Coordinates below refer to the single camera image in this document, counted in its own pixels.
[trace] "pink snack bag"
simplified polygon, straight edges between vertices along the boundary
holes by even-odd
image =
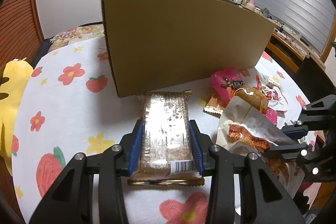
[[[266,114],[263,114],[271,123],[277,125],[278,124],[278,113],[271,109],[270,107],[267,108]]]
[[[235,91],[244,84],[234,67],[226,67],[224,70],[215,72],[210,77],[210,83],[222,98],[223,107],[227,106]]]

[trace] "metal screw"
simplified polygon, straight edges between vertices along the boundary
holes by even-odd
[[[120,144],[115,144],[114,146],[112,146],[112,150],[114,152],[119,152],[122,149]]]
[[[211,145],[211,151],[218,152],[221,150],[221,147],[218,144]]]
[[[77,153],[75,155],[75,160],[82,160],[84,158],[84,154],[83,153]]]
[[[258,155],[256,154],[256,153],[249,153],[249,158],[251,159],[251,160],[256,160],[257,158],[258,158]]]
[[[301,155],[302,155],[302,156],[306,156],[307,153],[308,153],[307,150],[305,150],[305,149],[301,150]]]
[[[315,167],[312,171],[313,175],[316,175],[319,172],[319,169],[317,167]]]

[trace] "braised chicken snack package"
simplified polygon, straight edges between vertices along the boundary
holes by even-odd
[[[264,150],[277,145],[295,144],[256,108],[234,96],[220,117],[216,144],[231,153],[246,156],[257,153],[279,179],[293,198],[298,191],[304,172],[296,163],[283,163],[280,159],[267,159]]]

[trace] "white snack bag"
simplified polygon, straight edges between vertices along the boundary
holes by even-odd
[[[283,95],[280,89],[277,86],[269,88],[267,86],[262,87],[262,91],[268,99],[268,107],[275,111],[286,111],[286,101],[283,98]]]
[[[249,152],[257,153],[292,198],[303,181],[304,172],[295,163],[285,164],[280,159],[264,158],[263,151],[271,146],[295,143],[238,96],[231,99],[219,120],[216,144],[242,156],[246,156]]]

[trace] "red flower print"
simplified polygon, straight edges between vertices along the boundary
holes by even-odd
[[[166,224],[203,224],[208,209],[208,199],[204,193],[193,193],[185,203],[168,199],[159,206]]]
[[[250,72],[247,69],[240,69],[239,72],[244,77],[251,77]]]
[[[272,58],[268,55],[267,52],[263,52],[261,55],[263,58],[265,58],[266,60],[269,60],[271,63],[273,63]]]
[[[77,63],[72,67],[65,67],[63,74],[58,77],[58,81],[63,82],[63,85],[70,85],[75,77],[84,75],[85,70],[81,69],[82,64]]]
[[[102,54],[98,54],[97,57],[99,58],[99,61],[104,61],[104,60],[109,59],[109,56],[108,56],[107,52],[104,52]]]
[[[306,102],[301,98],[300,95],[296,96],[295,98],[300,103],[301,107],[306,105]]]
[[[281,73],[281,72],[279,72],[279,71],[277,71],[277,75],[279,75],[280,76],[280,78],[282,78],[282,79],[284,79],[285,77],[283,76],[283,74]]]
[[[15,135],[13,135],[13,140],[12,140],[12,154],[13,156],[16,157],[16,153],[19,150],[19,141]]]
[[[41,129],[41,125],[43,125],[44,121],[45,118],[41,116],[41,111],[37,112],[36,115],[30,119],[30,131],[36,130],[37,132],[39,132]]]
[[[314,150],[315,150],[315,142],[314,141],[310,141],[310,144],[312,145],[311,151],[314,152]]]

